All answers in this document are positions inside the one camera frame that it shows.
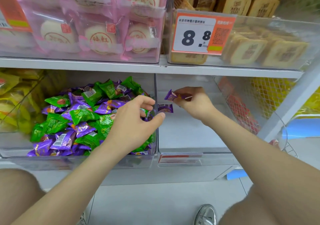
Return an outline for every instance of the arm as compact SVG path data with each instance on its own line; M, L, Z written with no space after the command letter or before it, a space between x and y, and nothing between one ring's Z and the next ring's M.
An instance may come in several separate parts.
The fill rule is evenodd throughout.
M320 171L272 147L212 105L202 87L177 94L193 95L175 103L212 128L231 150L281 224L314 225L320 221Z
M162 124L164 113L156 115L150 122L140 119L140 116L146 116L140 108L152 110L154 103L149 97L138 96L119 108L102 145L12 225L76 224L109 171Z

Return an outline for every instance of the blue object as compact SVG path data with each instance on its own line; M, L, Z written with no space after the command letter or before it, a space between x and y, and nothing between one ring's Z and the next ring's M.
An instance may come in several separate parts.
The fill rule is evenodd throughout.
M233 171L227 174L227 180L247 177L247 173L243 169L234 169Z
M294 138L319 137L320 118L294 119L286 127L288 140ZM286 138L285 129L282 130L282 138Z

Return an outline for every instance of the orange price tag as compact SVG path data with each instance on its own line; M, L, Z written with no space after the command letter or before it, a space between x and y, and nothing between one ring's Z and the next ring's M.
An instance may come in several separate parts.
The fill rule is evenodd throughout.
M0 0L0 29L32 32L17 0Z
M171 51L221 55L236 15L177 12Z

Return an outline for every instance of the hand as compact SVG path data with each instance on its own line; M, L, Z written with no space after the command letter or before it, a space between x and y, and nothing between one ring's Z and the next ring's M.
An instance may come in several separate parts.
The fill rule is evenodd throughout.
M116 145L124 154L140 147L162 124L165 114L157 114L151 121L141 120L146 114L140 108L152 111L155 101L147 96L137 96L117 111L113 126L106 138L108 145Z
M205 90L202 87L184 87L175 90L174 93L192 96L186 100L175 98L174 103L185 109L193 118L202 121L202 123L207 126L207 119L210 117L210 114L216 112L217 109L212 105Z

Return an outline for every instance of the left hand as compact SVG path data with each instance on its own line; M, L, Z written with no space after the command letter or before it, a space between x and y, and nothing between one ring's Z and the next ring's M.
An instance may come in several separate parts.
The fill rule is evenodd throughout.
M147 96L137 96L117 111L113 126L101 146L116 145L125 154L140 147L162 124L165 114L157 114L151 121L141 120L145 117L140 108L152 111L155 100Z

